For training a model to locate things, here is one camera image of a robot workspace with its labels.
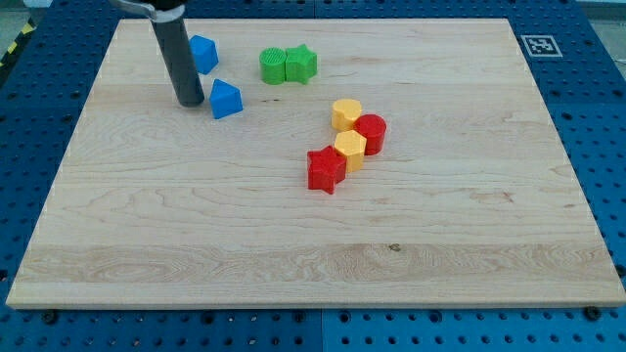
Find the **green block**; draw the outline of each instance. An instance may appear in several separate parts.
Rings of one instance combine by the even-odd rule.
[[[317,74],[317,54],[302,44],[297,48],[287,49],[285,62],[285,80],[306,84],[309,78]]]
[[[287,54],[280,48],[267,48],[261,52],[258,60],[261,63],[261,79],[267,84],[285,82],[285,61]]]

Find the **blue pentagon block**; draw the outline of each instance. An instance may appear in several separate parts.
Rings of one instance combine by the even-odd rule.
[[[194,35],[189,40],[192,54],[196,61],[196,68],[202,74],[208,74],[219,63],[215,42],[199,35]]]
[[[213,89],[211,90],[211,96],[208,100],[211,102],[213,117],[215,119],[228,116],[229,114],[244,109],[240,90],[219,79],[213,81]]]

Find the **red block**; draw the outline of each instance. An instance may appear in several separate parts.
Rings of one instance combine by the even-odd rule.
[[[329,194],[335,192],[335,184],[345,179],[345,157],[327,146],[320,151],[307,153],[309,190],[324,190]]]
[[[368,140],[365,155],[378,154],[382,150],[386,129],[384,119],[373,113],[364,114],[354,122],[354,130]]]

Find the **blue pegboard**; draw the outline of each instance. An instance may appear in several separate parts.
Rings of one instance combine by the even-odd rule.
[[[189,18],[506,18],[552,35],[523,51],[614,262],[626,265],[626,83],[570,0],[192,0]],[[0,90],[0,297],[4,300],[122,14],[57,0]],[[15,312],[0,351],[624,350],[626,309]]]

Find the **wooden board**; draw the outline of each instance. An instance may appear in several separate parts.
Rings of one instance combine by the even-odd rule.
[[[619,305],[623,287],[504,20],[188,21],[245,111],[174,99],[122,21],[8,304],[14,308]],[[258,54],[306,43],[309,85]],[[306,188],[331,104],[388,123],[335,195]]]

